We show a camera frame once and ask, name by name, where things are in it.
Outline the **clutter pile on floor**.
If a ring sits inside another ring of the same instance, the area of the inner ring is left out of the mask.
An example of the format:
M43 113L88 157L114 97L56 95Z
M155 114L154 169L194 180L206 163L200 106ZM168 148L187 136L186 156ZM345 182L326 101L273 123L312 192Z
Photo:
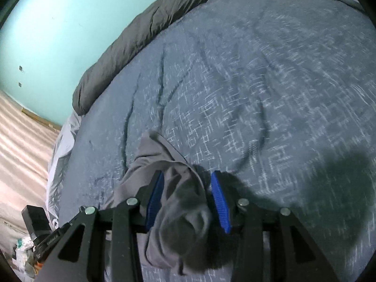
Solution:
M34 243L27 235L17 240L12 257L13 270L20 281L35 281L43 264L34 258Z

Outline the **wooden baseboard strip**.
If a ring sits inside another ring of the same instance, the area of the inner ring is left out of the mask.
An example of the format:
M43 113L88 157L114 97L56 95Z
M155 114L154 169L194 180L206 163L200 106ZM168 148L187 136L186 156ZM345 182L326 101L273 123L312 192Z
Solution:
M21 109L21 112L24 114L24 115L27 115L29 118L33 119L34 121L38 122L39 124L43 125L43 126L46 126L48 128L51 128L53 130L58 130L60 131L62 126L61 125L58 125L58 124L55 124L54 122L50 121L50 120L47 120L45 118L42 118L40 116L38 116L37 114L33 113L32 111L29 111L28 109L26 108L22 108Z

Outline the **dark grey rolled duvet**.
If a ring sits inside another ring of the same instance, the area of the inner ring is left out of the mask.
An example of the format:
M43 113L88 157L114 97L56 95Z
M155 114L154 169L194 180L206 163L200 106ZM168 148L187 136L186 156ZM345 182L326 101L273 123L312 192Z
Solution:
M161 31L207 1L156 0L137 15L82 75L72 97L74 111L85 115L116 75Z

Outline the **grey garment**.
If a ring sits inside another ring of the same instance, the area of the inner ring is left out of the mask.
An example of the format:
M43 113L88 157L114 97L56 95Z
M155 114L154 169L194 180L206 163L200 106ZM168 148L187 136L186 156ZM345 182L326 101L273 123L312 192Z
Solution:
M104 207L116 207L135 196L156 171L164 174L161 208L151 229L138 235L140 261L180 275L204 272L212 214L203 181L156 131L143 133L134 162Z

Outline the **blue heathered bed cover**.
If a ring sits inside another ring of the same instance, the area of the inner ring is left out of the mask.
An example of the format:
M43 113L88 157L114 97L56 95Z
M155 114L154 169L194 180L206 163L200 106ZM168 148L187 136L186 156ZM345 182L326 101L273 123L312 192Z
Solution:
M335 0L209 0L161 32L83 118L59 222L102 207L156 130L205 183L220 170L291 208L339 280L375 251L375 27Z

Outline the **light grey bed sheet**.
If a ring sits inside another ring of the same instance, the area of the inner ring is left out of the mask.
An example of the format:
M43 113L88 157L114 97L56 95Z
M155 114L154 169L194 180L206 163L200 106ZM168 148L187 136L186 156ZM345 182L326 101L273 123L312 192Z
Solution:
M53 229L59 227L59 209L64 186L64 174L82 118L73 110L63 124L54 144L52 158L48 164L46 213Z

